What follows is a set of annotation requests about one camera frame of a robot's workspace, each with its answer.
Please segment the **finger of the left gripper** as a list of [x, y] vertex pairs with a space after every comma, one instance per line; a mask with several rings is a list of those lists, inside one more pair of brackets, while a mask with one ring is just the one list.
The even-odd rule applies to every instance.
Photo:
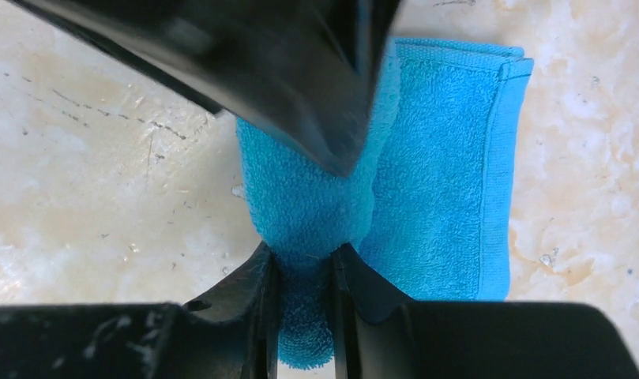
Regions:
[[398, 0], [25, 0], [48, 24], [212, 114], [349, 175]]

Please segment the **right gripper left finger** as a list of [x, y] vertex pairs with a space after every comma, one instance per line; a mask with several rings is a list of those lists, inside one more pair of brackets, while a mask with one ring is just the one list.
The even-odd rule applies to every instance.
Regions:
[[183, 305], [0, 306], [0, 378], [274, 378], [269, 247]]

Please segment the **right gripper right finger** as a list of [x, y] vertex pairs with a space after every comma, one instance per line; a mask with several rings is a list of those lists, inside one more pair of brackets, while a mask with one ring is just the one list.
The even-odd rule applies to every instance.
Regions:
[[592, 306], [416, 301], [350, 245], [331, 265], [338, 378], [639, 378], [618, 330]]

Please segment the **light blue towel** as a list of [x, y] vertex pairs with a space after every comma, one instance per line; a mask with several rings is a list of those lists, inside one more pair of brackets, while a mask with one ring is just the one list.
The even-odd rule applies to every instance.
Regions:
[[392, 40], [366, 147], [346, 178], [238, 120], [250, 216], [282, 274], [284, 364], [331, 360], [321, 300], [327, 258], [346, 242], [413, 298], [506, 298], [517, 125], [533, 66], [520, 47]]

